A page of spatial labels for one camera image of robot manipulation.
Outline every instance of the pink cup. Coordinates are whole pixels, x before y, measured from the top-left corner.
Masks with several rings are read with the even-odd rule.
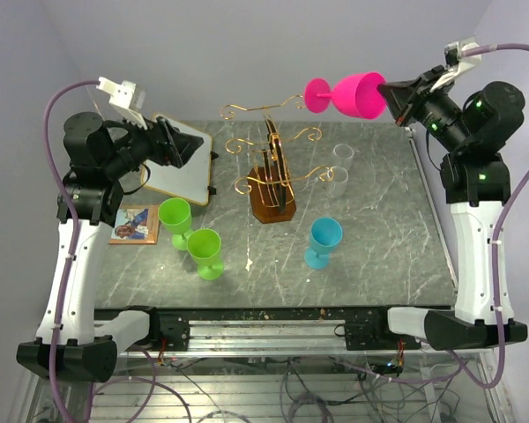
[[[325,79],[315,78],[306,85],[303,99],[313,113],[324,112],[332,101],[343,115],[376,119],[386,108],[377,90],[384,82],[384,77],[377,72],[358,73],[341,79],[331,91]]]

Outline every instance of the blue plastic cup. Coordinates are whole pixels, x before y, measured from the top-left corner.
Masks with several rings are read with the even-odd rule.
[[[309,248],[304,261],[312,269],[323,269],[329,264],[329,255],[343,239],[343,228],[332,218],[319,218],[311,226]]]

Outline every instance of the white wall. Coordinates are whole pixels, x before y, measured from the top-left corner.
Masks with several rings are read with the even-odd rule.
[[[493,2],[478,25],[476,36],[480,44],[529,43],[529,0]],[[525,95],[525,123],[502,149],[504,161],[511,173],[512,188],[529,168],[529,53],[496,52],[484,56],[484,63],[458,82],[451,92],[458,103],[493,80],[504,80],[518,87]],[[423,136],[418,134],[418,146],[425,150]],[[444,149],[433,140],[434,159],[440,160]],[[455,259],[457,254],[452,219],[444,203],[444,192],[437,172],[422,154],[433,198],[436,201],[447,243]],[[506,266],[510,298],[516,318],[529,324],[529,183],[511,209],[506,222]],[[506,378],[519,421],[529,421],[529,340],[508,347]]]
[[[56,260],[57,189],[42,148],[43,108],[79,79],[42,6],[0,0],[0,422],[22,371],[17,345],[34,338]],[[86,91],[74,93],[51,116],[63,166],[63,119],[90,105]]]
[[[85,77],[130,79],[145,112],[219,119],[221,106],[274,104],[315,77],[380,71],[389,80],[438,63],[473,33],[489,0],[42,0]],[[279,120],[307,120],[286,108]],[[248,114],[244,118],[255,119]],[[318,115],[342,120],[330,108]]]

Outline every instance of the clear plastic cup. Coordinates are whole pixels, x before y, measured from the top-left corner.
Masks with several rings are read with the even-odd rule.
[[[332,166],[343,167],[348,171],[353,164],[353,156],[353,147],[347,144],[337,144],[333,147]]]
[[[349,173],[344,167],[333,166],[333,179],[323,182],[325,184],[325,194],[329,198],[341,197],[345,193],[346,182],[349,180]]]

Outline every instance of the gold wire rack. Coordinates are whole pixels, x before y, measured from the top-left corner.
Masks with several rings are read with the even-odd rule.
[[[333,177],[331,168],[327,166],[315,167],[300,177],[294,178],[290,174],[288,159],[284,154],[282,144],[295,141],[304,134],[307,134],[309,141],[316,142],[321,139],[322,131],[317,127],[310,126],[291,138],[281,139],[274,120],[267,112],[270,108],[280,108],[291,100],[301,98],[301,95],[293,95],[280,104],[260,108],[244,108],[236,104],[227,104],[220,111],[220,115],[227,120],[235,117],[235,111],[232,108],[246,112],[264,111],[264,121],[268,130],[267,140],[255,143],[248,139],[231,138],[226,142],[226,149],[231,154],[239,154],[242,152],[243,145],[253,147],[250,150],[253,158],[253,171],[247,176],[235,180],[235,190],[240,194],[249,194],[256,186],[262,204],[265,207],[279,208],[280,213],[284,212],[287,204],[294,201],[292,182],[305,181],[314,174],[318,174],[321,181],[330,181]],[[296,108],[304,108],[301,100],[296,101],[295,106]]]

